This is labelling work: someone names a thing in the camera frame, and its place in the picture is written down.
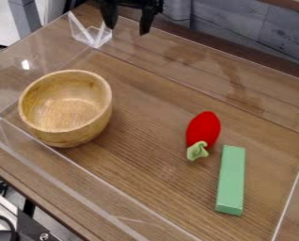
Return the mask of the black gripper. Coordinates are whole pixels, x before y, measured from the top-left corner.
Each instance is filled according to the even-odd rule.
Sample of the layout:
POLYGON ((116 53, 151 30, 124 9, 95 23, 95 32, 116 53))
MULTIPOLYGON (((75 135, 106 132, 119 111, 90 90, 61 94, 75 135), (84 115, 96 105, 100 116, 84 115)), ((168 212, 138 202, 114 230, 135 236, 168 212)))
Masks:
POLYGON ((139 34, 143 36, 151 30, 156 13, 163 13, 163 0, 98 0, 103 21, 108 28, 115 29, 118 24, 118 7, 142 9, 139 20, 139 34))

